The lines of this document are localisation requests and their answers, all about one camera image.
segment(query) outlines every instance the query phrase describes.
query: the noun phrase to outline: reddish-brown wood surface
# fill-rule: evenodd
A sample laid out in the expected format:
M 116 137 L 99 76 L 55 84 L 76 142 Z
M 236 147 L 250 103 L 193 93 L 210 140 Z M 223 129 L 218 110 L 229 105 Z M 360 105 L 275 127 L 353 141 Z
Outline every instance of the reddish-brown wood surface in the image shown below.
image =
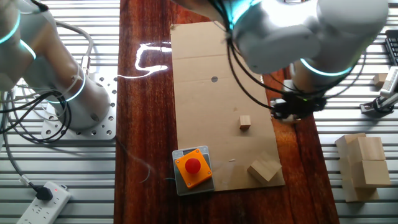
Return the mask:
M 122 0 L 120 20 L 115 224 L 338 223 L 313 118 L 273 121 L 286 186 L 178 197 L 167 179 L 177 149 L 172 55 L 161 47 L 171 24 L 207 19 L 168 0 Z

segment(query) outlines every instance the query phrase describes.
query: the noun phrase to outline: wooden block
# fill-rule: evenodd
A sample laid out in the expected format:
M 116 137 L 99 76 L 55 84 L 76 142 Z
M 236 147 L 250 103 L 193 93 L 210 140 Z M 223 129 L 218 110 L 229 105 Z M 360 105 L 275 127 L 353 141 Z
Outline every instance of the wooden block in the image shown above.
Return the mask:
M 351 166 L 354 187 L 391 185 L 386 161 L 361 161 Z
M 262 184 L 267 184 L 282 168 L 279 161 L 269 158 L 268 154 L 263 152 L 248 168 L 248 172 Z
M 358 137 L 347 144 L 352 164 L 361 161 L 384 161 L 383 145 L 380 137 Z
M 244 115 L 240 117 L 240 122 L 241 122 L 241 126 L 240 129 L 241 130 L 247 130 L 250 128 L 251 122 L 250 122 L 250 116 L 249 115 Z
M 340 173 L 342 179 L 350 179 L 352 177 L 351 173 L 351 163 L 349 161 L 349 157 L 340 158 L 338 161 L 340 167 Z
M 338 154 L 340 158 L 346 157 L 349 155 L 349 150 L 347 148 L 347 144 L 358 137 L 366 137 L 365 133 L 358 133 L 358 134 L 346 134 L 341 138 L 337 139 L 335 142 L 337 145 Z
M 343 179 L 343 186 L 346 202 L 366 202 L 379 199 L 377 188 L 355 188 L 352 179 Z
M 374 85 L 377 86 L 377 87 L 379 87 L 379 88 L 382 88 L 384 82 L 386 81 L 387 75 L 388 75 L 388 74 L 386 74 L 386 73 L 381 73 L 381 74 L 375 75 L 375 76 L 373 77 Z

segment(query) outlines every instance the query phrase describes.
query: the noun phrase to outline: gray base plate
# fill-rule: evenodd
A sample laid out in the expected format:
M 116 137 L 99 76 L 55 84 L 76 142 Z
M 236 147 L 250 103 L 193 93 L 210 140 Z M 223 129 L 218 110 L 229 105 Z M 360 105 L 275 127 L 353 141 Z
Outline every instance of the gray base plate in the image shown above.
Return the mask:
M 193 189 L 188 189 L 187 185 L 184 182 L 184 179 L 182 178 L 180 171 L 178 170 L 177 166 L 175 165 L 175 160 L 181 158 L 182 156 L 188 154 L 189 152 L 192 152 L 195 149 L 199 149 L 200 152 L 202 153 L 203 157 L 205 158 L 207 164 L 209 165 L 211 169 L 211 163 L 210 163 L 210 155 L 209 155 L 209 150 L 207 146 L 200 146 L 200 147 L 193 147 L 190 149 L 180 149 L 173 151 L 173 165 L 174 165 L 174 175 L 175 175 L 175 184 L 177 186 L 177 194 L 179 196 L 184 196 L 184 195 L 190 195 L 190 194 L 197 194 L 197 193 L 202 193 L 202 192 L 209 192 L 209 191 L 214 191 L 214 180 L 213 178 L 210 178 L 203 183 L 197 185 Z
M 103 75 L 99 73 L 89 74 L 90 78 L 103 85 L 111 99 L 111 106 L 105 119 L 96 126 L 86 129 L 84 131 L 68 130 L 62 137 L 62 140 L 112 140 L 116 136 L 116 105 L 118 94 L 117 76 Z M 55 109 L 51 104 L 47 104 L 47 111 L 55 113 Z M 42 137 L 47 138 L 59 130 L 62 123 L 60 121 L 46 121 L 43 122 Z

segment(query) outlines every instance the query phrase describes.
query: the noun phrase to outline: black cable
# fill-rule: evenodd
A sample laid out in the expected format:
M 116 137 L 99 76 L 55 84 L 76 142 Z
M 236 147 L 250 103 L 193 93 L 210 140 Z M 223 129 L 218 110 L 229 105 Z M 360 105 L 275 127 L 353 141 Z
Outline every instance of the black cable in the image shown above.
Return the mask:
M 64 109 L 65 109 L 65 104 L 64 104 L 64 103 L 65 103 L 65 99 L 64 99 L 64 97 L 63 97 L 63 96 L 62 96 L 62 97 L 57 97 L 57 99 L 59 100 L 59 102 L 60 102 L 60 104 L 61 104 L 61 106 L 62 106 L 62 108 L 63 108 L 63 110 L 64 110 Z M 52 136 L 50 136 L 50 137 L 48 137 L 48 138 L 45 138 L 45 139 L 38 139 L 38 138 L 36 138 L 36 137 L 33 136 L 32 134 L 30 134 L 30 133 L 28 132 L 28 130 L 26 130 L 25 126 L 24 126 L 22 123 L 19 123 L 19 126 L 20 126 L 20 127 L 26 132 L 26 134 L 28 134 L 31 138 L 28 138 L 28 137 L 24 136 L 24 134 L 20 133 L 16 127 L 14 127 L 14 131 L 15 131 L 17 134 L 19 134 L 21 137 L 23 137 L 24 139 L 26 139 L 26 140 L 28 140 L 28 141 L 30 141 L 30 142 L 32 142 L 32 143 L 53 143 L 53 142 L 55 142 L 55 141 L 58 141 L 59 139 L 61 139 L 61 138 L 66 134 L 66 132 L 68 131 L 68 129 L 69 129 L 69 127 L 70 127 L 71 121 L 72 121 L 72 113 L 71 113 L 70 107 L 69 107 L 68 104 L 66 105 L 66 107 L 67 107 L 67 109 L 68 109 L 68 113 L 65 113 L 65 116 L 63 117 L 63 122 L 62 122 L 61 128 L 60 128 L 55 134 L 53 134 Z M 67 124 L 66 129 L 63 130 L 63 127 L 65 126 L 65 123 L 67 122 L 67 115 L 68 115 L 68 114 L 69 114 L 68 124 Z M 8 118 L 9 118 L 9 122 L 10 122 L 10 124 L 12 125 L 11 117 L 10 117 L 9 114 L 7 114 L 7 115 L 8 115 Z M 17 120 L 19 120 L 18 114 L 16 113 L 16 111 L 14 111 L 14 116 L 16 117 Z M 57 139 L 51 140 L 52 138 L 56 137 L 59 133 L 61 133 L 61 136 L 59 136 Z
M 26 103 L 26 104 L 24 104 L 24 105 L 22 105 L 22 106 L 20 106 L 20 107 L 14 108 L 14 109 L 12 109 L 12 110 L 2 110 L 2 111 L 0 111 L 0 113 L 9 113 L 9 112 L 13 112 L 14 110 L 21 110 L 21 109 L 24 109 L 24 108 L 26 108 L 26 107 L 28 107 L 28 106 L 30 106 L 30 105 L 32 105 L 32 104 L 38 102 L 38 101 L 39 101 L 39 102 L 43 101 L 44 99 L 46 99 L 47 97 L 49 97 L 49 96 L 52 95 L 52 94 L 53 94 L 52 92 L 44 93 L 42 96 L 46 95 L 46 97 L 43 98 L 43 99 L 41 99 L 41 97 L 38 97 L 38 98 L 36 98 L 35 100 L 32 100 L 32 101 L 30 101 L 30 102 L 28 102 L 28 103 Z
M 326 85 L 324 88 L 322 88 L 322 89 L 320 89 L 320 90 L 317 90 L 317 91 L 314 91 L 314 92 L 311 92 L 311 93 L 306 93 L 306 92 L 304 92 L 304 91 L 299 90 L 298 88 L 297 88 L 296 90 L 293 90 L 293 89 L 291 89 L 291 88 L 285 86 L 285 85 L 284 85 L 283 83 L 281 83 L 280 81 L 276 80 L 273 76 L 271 76 L 272 79 L 274 79 L 275 81 L 277 81 L 278 83 L 280 83 L 280 84 L 283 85 L 284 87 L 286 87 L 286 88 L 288 88 L 288 89 L 290 89 L 290 90 L 292 90 L 292 91 L 294 91 L 294 92 L 293 92 L 293 93 L 289 93 L 289 92 L 286 92 L 286 91 L 280 91 L 280 90 L 277 90 L 277 89 L 275 89 L 275 88 L 273 88 L 273 87 L 270 87 L 270 86 L 268 86 L 268 85 L 265 85 L 265 84 L 263 84 L 262 82 L 260 82 L 259 80 L 257 80 L 256 78 L 254 78 L 254 77 L 246 70 L 246 68 L 244 67 L 244 65 L 241 63 L 240 59 L 239 59 L 238 56 L 236 55 L 236 52 L 239 53 L 239 51 L 237 51 L 236 47 L 235 47 L 234 44 L 233 44 L 232 35 L 231 35 L 231 26 L 230 26 L 231 23 L 230 23 L 230 21 L 229 21 L 229 19 L 228 19 L 228 12 L 227 12 L 227 10 L 226 10 L 226 8 L 225 8 L 225 5 L 223 4 L 223 1 L 222 1 L 222 0 L 208 0 L 208 2 L 217 10 L 217 12 L 218 12 L 218 13 L 220 14 L 220 16 L 223 18 L 223 22 L 224 22 L 224 26 L 225 26 L 225 29 L 226 29 L 226 33 L 229 35 L 229 37 L 227 38 L 228 62 L 229 62 L 229 66 L 231 67 L 231 71 L 232 71 L 232 73 L 233 73 L 233 75 L 234 75 L 234 77 L 235 77 L 235 80 L 237 81 L 239 87 L 241 87 L 242 91 L 243 91 L 248 97 L 250 97 L 250 99 L 252 99 L 254 102 L 256 102 L 257 104 L 259 104 L 259 105 L 261 105 L 261 106 L 263 106 L 263 107 L 266 107 L 266 108 L 268 108 L 268 109 L 270 109 L 270 110 L 271 110 L 271 109 L 274 109 L 273 107 L 268 106 L 268 105 L 265 105 L 264 103 L 261 103 L 260 101 L 258 101 L 257 99 L 255 99 L 255 97 L 253 97 L 252 95 L 250 95 L 250 94 L 248 93 L 248 91 L 242 86 L 242 84 L 240 83 L 239 79 L 238 79 L 237 76 L 236 76 L 236 73 L 235 73 L 235 71 L 234 71 L 234 68 L 233 68 L 233 65 L 232 65 L 232 62 L 231 62 L 231 51 L 232 51 L 232 54 L 233 54 L 233 57 L 234 57 L 235 61 L 236 61 L 236 62 L 238 63 L 238 65 L 241 67 L 242 71 L 243 71 L 251 80 L 253 80 L 253 81 L 256 82 L 258 85 L 262 86 L 262 87 L 265 88 L 265 89 L 268 89 L 268 90 L 270 90 L 270 91 L 274 91 L 274 92 L 276 92 L 276 93 L 281 94 L 282 97 L 285 97 L 285 96 L 288 96 L 288 95 L 289 95 L 289 98 L 291 98 L 291 96 L 296 96 L 296 97 L 299 96 L 299 97 L 302 97 L 302 98 L 306 98 L 306 97 L 309 97 L 309 96 L 314 96 L 315 99 L 316 99 L 316 98 L 317 98 L 317 95 L 319 95 L 319 94 L 324 94 L 326 91 L 328 91 L 328 90 L 332 89 L 333 87 L 337 86 L 337 85 L 338 85 L 341 81 L 343 81 L 348 75 L 350 75 L 351 72 L 352 72 L 353 69 L 354 69 L 354 66 L 352 66 L 351 70 L 350 70 L 345 76 L 343 76 L 343 77 L 337 79 L 336 81 L 334 81 L 334 82 L 332 82 L 332 83 L 329 83 L 329 85 Z M 355 81 L 359 78 L 360 74 L 362 73 L 363 67 L 362 67 L 361 71 L 358 73 L 358 76 L 356 77 L 356 79 L 352 82 L 352 84 L 351 84 L 350 86 L 348 86 L 346 89 L 344 89 L 344 90 L 341 91 L 340 93 L 337 93 L 336 95 L 333 95 L 333 96 L 330 96 L 330 97 L 327 97 L 327 98 L 324 97 L 324 99 L 329 99 L 329 98 L 336 97 L 336 96 L 342 94 L 344 91 L 346 91 L 349 87 L 353 86 L 354 83 L 355 83 Z
M 236 80 L 236 83 L 238 83 L 238 85 L 239 85 L 239 87 L 242 89 L 242 91 L 243 91 L 252 101 L 254 101 L 255 103 L 257 103 L 257 104 L 260 105 L 260 106 L 263 106 L 263 107 L 265 107 L 265 108 L 271 110 L 271 109 L 272 109 L 271 106 L 268 106 L 268 105 L 266 105 L 266 104 L 264 104 L 264 103 L 261 103 L 259 100 L 257 100 L 255 97 L 253 97 L 253 96 L 243 87 L 242 83 L 239 81 L 239 78 L 238 78 L 238 76 L 237 76 L 236 73 L 235 73 L 234 66 L 233 66 L 232 61 L 231 61 L 231 52 L 230 52 L 230 48 L 229 48 L 228 45 L 227 45 L 227 51 L 228 51 L 228 62 L 229 62 L 229 66 L 231 67 L 231 71 L 232 71 L 232 74 L 233 74 L 233 76 L 234 76 L 234 78 L 235 78 L 235 80 Z
M 27 112 L 24 114 L 24 115 L 22 115 L 22 117 L 21 117 L 21 119 L 20 120 L 18 120 L 17 122 L 15 122 L 13 125 L 11 125 L 11 126 L 9 126 L 8 128 L 6 128 L 6 129 L 3 129 L 2 131 L 0 131 L 0 134 L 2 134 L 2 133 L 4 133 L 4 132 L 7 132 L 7 131 L 9 131 L 9 130 L 11 130 L 11 129 L 13 129 L 14 127 L 16 127 L 20 122 L 22 122 L 22 120 L 38 105 L 38 104 L 40 104 L 44 99 L 46 99 L 47 97 L 49 97 L 49 96 L 51 96 L 51 95 L 53 95 L 54 93 L 52 93 L 52 92 L 50 92 L 50 93 L 44 93 L 43 95 L 41 95 L 40 97 L 38 97 L 37 99 L 39 99 L 39 100 L 37 100 L 36 101 L 36 103 L 33 105 L 33 106 L 31 106 L 28 110 L 27 110 Z
M 364 54 L 363 54 L 363 64 L 362 67 L 360 69 L 360 71 L 358 72 L 357 76 L 355 77 L 355 79 L 353 80 L 353 82 L 351 84 L 349 84 L 344 90 L 341 90 L 339 93 L 333 95 L 333 96 L 328 96 L 325 97 L 327 100 L 336 96 L 339 96 L 340 94 L 344 93 L 346 90 L 348 90 L 350 87 L 352 87 L 355 82 L 359 79 L 359 76 L 362 74 L 363 68 L 365 67 L 365 61 L 366 61 L 366 55 L 368 54 L 368 52 L 365 50 Z

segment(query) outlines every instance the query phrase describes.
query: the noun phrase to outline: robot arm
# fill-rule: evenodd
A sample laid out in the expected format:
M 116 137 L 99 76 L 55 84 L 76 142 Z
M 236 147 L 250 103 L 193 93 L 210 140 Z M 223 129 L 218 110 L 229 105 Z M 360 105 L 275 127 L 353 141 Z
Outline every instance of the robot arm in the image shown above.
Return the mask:
M 214 5 L 223 4 L 233 43 L 254 73 L 270 73 L 290 64 L 292 80 L 284 84 L 291 95 L 271 103 L 277 109 L 273 114 L 282 119 L 300 113 L 296 109 L 302 105 L 308 108 L 296 118 L 322 110 L 327 87 L 337 85 L 353 70 L 362 52 L 385 26 L 388 15 L 387 0 L 176 2 L 221 22 Z M 317 94 L 291 97 L 295 92 Z
M 52 15 L 30 0 L 0 0 L 0 10 L 0 91 L 10 90 L 24 78 L 32 88 L 63 93 L 72 109 L 71 129 L 101 122 L 110 107 L 109 96 L 64 46 Z M 62 114 L 55 97 L 48 102 Z

